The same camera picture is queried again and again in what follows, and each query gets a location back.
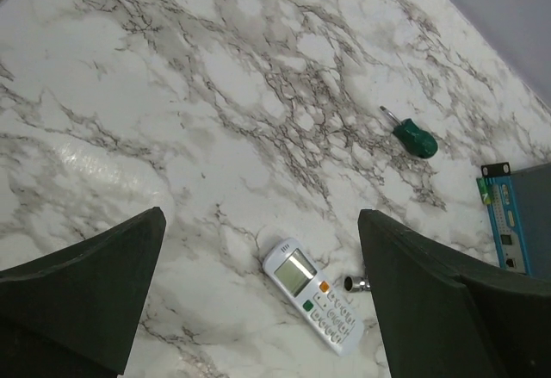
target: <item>remote control screen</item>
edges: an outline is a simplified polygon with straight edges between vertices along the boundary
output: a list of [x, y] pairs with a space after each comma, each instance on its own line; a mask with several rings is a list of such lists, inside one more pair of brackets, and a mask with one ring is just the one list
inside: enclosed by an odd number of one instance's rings
[[308, 259], [298, 249], [295, 249], [293, 254], [277, 268], [275, 276], [291, 295], [296, 297], [316, 276], [316, 273], [316, 269], [308, 262]]

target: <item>gray panel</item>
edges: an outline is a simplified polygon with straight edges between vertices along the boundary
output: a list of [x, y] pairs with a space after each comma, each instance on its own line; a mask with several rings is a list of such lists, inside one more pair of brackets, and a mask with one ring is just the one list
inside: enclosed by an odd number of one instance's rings
[[551, 278], [551, 164], [511, 175], [532, 275]]
[[451, 0], [551, 106], [551, 0]]

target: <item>marble surface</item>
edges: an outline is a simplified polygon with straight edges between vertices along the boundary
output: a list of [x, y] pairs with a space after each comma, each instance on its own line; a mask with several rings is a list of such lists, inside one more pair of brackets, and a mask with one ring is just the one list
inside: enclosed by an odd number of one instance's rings
[[[551, 116], [447, 0], [7, 0], [0, 269], [151, 206], [164, 247], [125, 376], [388, 377], [263, 275], [293, 236], [340, 285], [378, 208], [496, 262], [474, 178], [551, 159]], [[405, 155], [378, 107], [438, 138]]]

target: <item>dark gray wall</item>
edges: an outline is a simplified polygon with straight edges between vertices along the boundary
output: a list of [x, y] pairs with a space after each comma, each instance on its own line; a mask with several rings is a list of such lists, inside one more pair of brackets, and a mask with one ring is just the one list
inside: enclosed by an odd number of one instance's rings
[[451, 0], [551, 107], [551, 0]]

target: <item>orange button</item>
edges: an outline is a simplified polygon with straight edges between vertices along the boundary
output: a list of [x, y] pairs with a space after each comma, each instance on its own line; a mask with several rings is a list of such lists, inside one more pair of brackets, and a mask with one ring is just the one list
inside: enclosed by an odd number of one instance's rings
[[323, 281], [319, 284], [319, 290], [321, 290], [323, 293], [327, 292], [329, 290], [329, 284], [326, 281]]

